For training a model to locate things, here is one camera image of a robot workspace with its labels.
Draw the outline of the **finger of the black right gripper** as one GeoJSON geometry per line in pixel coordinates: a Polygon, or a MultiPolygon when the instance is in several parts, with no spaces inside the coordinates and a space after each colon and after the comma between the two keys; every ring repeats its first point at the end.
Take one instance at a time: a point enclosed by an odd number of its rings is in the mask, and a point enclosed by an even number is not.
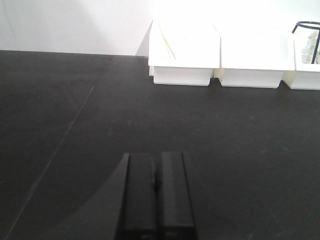
{"type": "Polygon", "coordinates": [[[162,152],[157,176],[159,238],[194,240],[195,224],[182,153],[162,152]]]}

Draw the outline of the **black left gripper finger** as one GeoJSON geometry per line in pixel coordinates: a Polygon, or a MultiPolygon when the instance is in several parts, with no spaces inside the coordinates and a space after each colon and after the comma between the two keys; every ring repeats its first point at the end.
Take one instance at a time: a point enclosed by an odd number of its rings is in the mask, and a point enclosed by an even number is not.
{"type": "Polygon", "coordinates": [[[156,240],[157,213],[153,159],[148,153],[130,153],[117,240],[156,240]]]}

